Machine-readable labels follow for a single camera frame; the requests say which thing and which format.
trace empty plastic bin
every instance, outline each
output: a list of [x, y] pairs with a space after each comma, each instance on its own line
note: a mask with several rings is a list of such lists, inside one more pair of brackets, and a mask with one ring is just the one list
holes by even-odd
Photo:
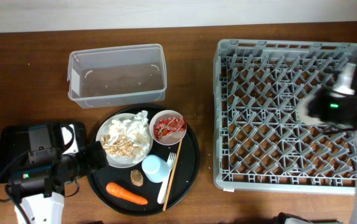
[[69, 98], [82, 108], [164, 100], [163, 48], [146, 44], [72, 52], [67, 81]]

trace white plastic fork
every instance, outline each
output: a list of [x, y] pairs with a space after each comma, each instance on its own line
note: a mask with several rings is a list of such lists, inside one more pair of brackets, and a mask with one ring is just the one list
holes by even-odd
[[169, 167], [168, 177], [161, 184], [159, 195], [158, 195], [158, 203], [159, 204], [164, 203], [164, 201], [166, 200], [166, 191], [167, 191], [167, 186], [168, 186], [168, 180], [170, 177], [171, 169], [173, 169], [175, 160], [176, 160], [176, 154], [173, 152], [170, 152], [170, 155], [168, 156], [168, 159], [167, 159], [167, 165]]

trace orange carrot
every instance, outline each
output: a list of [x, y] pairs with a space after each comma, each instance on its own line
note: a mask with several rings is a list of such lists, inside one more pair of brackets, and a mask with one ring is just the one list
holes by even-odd
[[129, 202], [136, 203], [138, 205], [146, 205], [148, 204], [147, 199], [138, 196], [136, 194], [133, 194], [129, 192], [128, 190], [124, 189], [123, 187], [120, 187], [118, 184], [110, 182], [106, 186], [106, 191], [110, 193], [111, 195], [122, 198], [124, 200], [127, 200]]

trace round black tray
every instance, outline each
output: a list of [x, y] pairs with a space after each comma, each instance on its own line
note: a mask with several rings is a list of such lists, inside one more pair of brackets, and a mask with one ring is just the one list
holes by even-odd
[[[121, 110], [112, 116], [120, 113], [136, 114], [140, 111], [146, 110], [148, 112], [149, 121], [152, 117], [165, 110], [160, 106], [136, 106]], [[167, 161], [170, 152], [177, 152], [178, 144], [173, 146], [163, 146], [153, 141], [152, 149], [149, 155], [157, 155]], [[181, 152], [179, 153], [176, 173], [174, 175], [173, 184], [171, 186], [170, 196], [167, 208], [171, 208], [177, 204], [187, 194], [195, 181], [199, 170], [200, 152], [198, 141], [192, 129], [187, 128], [186, 135], [183, 139]], [[137, 187], [131, 183], [130, 172], [133, 169], [141, 171], [144, 182], [141, 187]], [[162, 212], [163, 204], [157, 202], [161, 183], [155, 184], [150, 182], [142, 171], [141, 163], [124, 169], [118, 169], [111, 166], [103, 168], [95, 173], [88, 175], [92, 190], [95, 194], [110, 208], [126, 215], [145, 216], [153, 215]], [[106, 185], [109, 182], [115, 182], [120, 186], [126, 188], [134, 194], [141, 195], [148, 200], [147, 205], [137, 205], [126, 200], [116, 198], [106, 191]]]

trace green indicator light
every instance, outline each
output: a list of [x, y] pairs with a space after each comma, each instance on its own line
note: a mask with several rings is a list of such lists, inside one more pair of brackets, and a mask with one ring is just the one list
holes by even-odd
[[337, 105], [336, 103], [331, 103], [330, 104], [330, 108], [338, 108], [339, 107], [339, 105]]

